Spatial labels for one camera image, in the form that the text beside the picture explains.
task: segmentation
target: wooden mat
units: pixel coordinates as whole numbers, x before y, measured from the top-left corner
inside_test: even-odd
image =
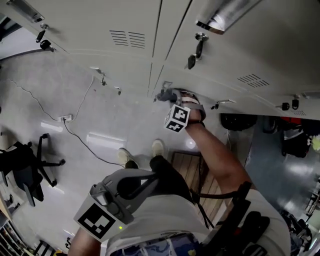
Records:
[[[191,155],[186,153],[174,152],[172,155],[171,164],[172,166],[182,175],[189,189],[198,191],[199,187],[199,155]],[[200,186],[201,193],[203,194],[221,194],[220,188],[218,186],[217,180],[209,172],[206,162],[201,158],[200,164]],[[210,199],[210,198],[201,198],[200,204],[202,205],[206,215],[212,221],[216,216],[221,204],[223,203],[222,199]],[[203,216],[200,213],[199,208],[198,214],[203,221]]]

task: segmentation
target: power outlet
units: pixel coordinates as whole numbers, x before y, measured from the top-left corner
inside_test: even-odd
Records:
[[[67,115],[62,115],[58,117],[58,122],[63,123],[64,120],[66,123],[71,122],[74,119],[74,115],[73,114],[67,114]]]

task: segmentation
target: red object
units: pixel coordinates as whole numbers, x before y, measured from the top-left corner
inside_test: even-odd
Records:
[[[281,117],[282,120],[288,122],[288,123],[292,123],[292,124],[296,124],[296,125],[301,125],[301,118],[295,118],[295,117]]]

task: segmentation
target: white sneaker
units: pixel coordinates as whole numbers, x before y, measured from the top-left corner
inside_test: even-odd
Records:
[[[125,165],[129,161],[134,161],[135,163],[137,163],[130,152],[123,147],[120,147],[118,149],[118,159],[120,161],[120,164],[122,165]]]
[[[153,157],[156,156],[163,156],[165,155],[165,144],[160,139],[156,139],[152,143],[152,155]]]

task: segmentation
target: office chair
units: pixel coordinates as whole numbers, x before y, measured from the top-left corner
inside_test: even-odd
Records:
[[[29,203],[34,207],[36,198],[39,201],[44,200],[44,194],[41,189],[41,181],[43,177],[50,184],[51,187],[57,185],[57,180],[51,181],[44,170],[44,167],[63,166],[66,161],[62,159],[59,163],[51,163],[42,161],[42,140],[48,138],[48,133],[43,134],[39,138],[37,154],[34,155],[31,149],[32,143],[27,145],[16,142],[13,146],[16,148],[11,151],[0,150],[0,171],[4,184],[8,186],[6,176],[13,171],[14,180],[17,186],[25,191]]]
[[[40,240],[39,245],[37,246],[37,248],[35,249],[35,251],[33,252],[32,255],[37,255],[38,252],[39,252],[39,250],[40,250],[40,248],[41,248],[42,246],[44,246],[44,250],[43,250],[43,252],[41,253],[41,256],[48,255],[48,253],[47,253],[48,250],[51,251],[50,256],[53,256],[53,255],[55,254],[56,250],[55,250],[50,244],[48,244],[47,242],[45,242],[45,241],[43,241],[43,240]]]

